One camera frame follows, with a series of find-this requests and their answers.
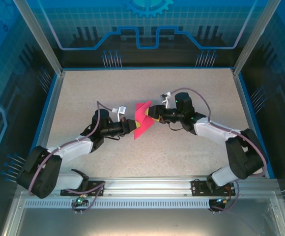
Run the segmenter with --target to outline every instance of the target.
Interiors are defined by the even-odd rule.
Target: red cloth
[[[141,126],[134,130],[134,140],[154,124],[154,119],[145,115],[146,110],[151,104],[151,101],[136,104],[135,120],[138,121]]]

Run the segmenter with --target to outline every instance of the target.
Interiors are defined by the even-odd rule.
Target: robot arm
[[[168,108],[170,95],[170,93],[163,94],[165,105],[150,107],[146,111],[147,115],[163,124],[180,122],[186,131],[206,137],[227,149],[229,164],[207,177],[207,187],[212,193],[229,182],[246,179],[264,166],[263,160],[256,150],[237,134],[250,140],[268,162],[259,140],[252,130],[235,130],[209,121],[205,115],[195,112],[192,100],[186,92],[178,93],[175,96],[176,108],[170,109]]]
[[[205,115],[195,112],[192,100],[186,92],[180,92],[175,96],[176,108],[168,108],[170,95],[170,93],[163,94],[165,105],[150,107],[146,111],[146,115],[163,124],[180,122],[186,131],[206,137],[225,146],[227,149],[229,164],[207,177],[206,185],[212,194],[229,182],[236,179],[246,179],[264,166],[262,158],[255,149],[240,137],[243,135],[243,137],[250,140],[265,157],[261,145],[252,130],[233,130],[211,122]],[[98,112],[100,112],[100,120],[98,128],[93,132],[98,122]],[[126,118],[113,122],[107,110],[97,110],[92,117],[91,125],[76,138],[76,142],[60,148],[42,167],[42,171],[37,175],[34,182],[32,193],[40,198],[45,198],[54,189],[70,188],[77,189],[79,192],[86,191],[88,176],[77,170],[73,170],[74,173],[62,175],[60,173],[61,165],[81,155],[96,151],[103,144],[104,138],[124,136],[138,127],[137,122]],[[43,148],[41,146],[34,148],[18,174],[16,182],[28,189],[42,161],[57,148]]]
[[[124,136],[139,127],[134,120],[123,117],[118,122],[113,122],[109,112],[100,109],[100,120],[98,128],[88,138],[87,136],[95,127],[98,121],[98,111],[92,117],[92,123],[76,138],[76,142],[60,148],[53,154],[38,174],[31,192],[39,198],[47,197],[53,190],[77,189],[87,190],[88,176],[84,173],[72,170],[70,174],[61,174],[62,164],[65,164],[81,155],[96,151],[104,141],[104,138],[115,139],[114,136]],[[29,154],[23,168],[17,175],[16,182],[28,189],[40,163],[58,147],[44,148],[35,147]]]

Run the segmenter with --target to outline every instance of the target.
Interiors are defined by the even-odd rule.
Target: vented metal panel
[[[32,199],[27,200],[25,208],[70,208],[72,199]],[[98,199],[93,208],[144,208],[144,209],[190,209],[209,208],[208,199]]]

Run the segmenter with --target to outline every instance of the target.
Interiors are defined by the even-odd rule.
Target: printed gear logo
[[[147,18],[162,14],[164,10],[169,9],[170,4],[173,4],[173,0],[123,0],[123,2],[128,11],[138,14],[139,17]]]
[[[7,24],[14,16],[14,6],[12,0],[0,0],[0,20]]]

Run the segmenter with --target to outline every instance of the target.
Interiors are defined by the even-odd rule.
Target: beige tabletop
[[[180,87],[201,93],[209,103],[211,119],[245,129],[246,117],[230,69],[150,69],[66,72],[53,120],[48,147],[76,138],[91,123],[96,101],[107,107],[127,107],[134,118],[136,103],[161,104],[160,95]],[[207,115],[201,99],[189,92],[197,112]],[[116,121],[115,113],[110,113]],[[155,123],[134,140],[129,134],[119,141],[105,139],[95,152],[65,164],[90,177],[154,177],[208,175],[228,163],[224,147],[184,130],[171,131]]]

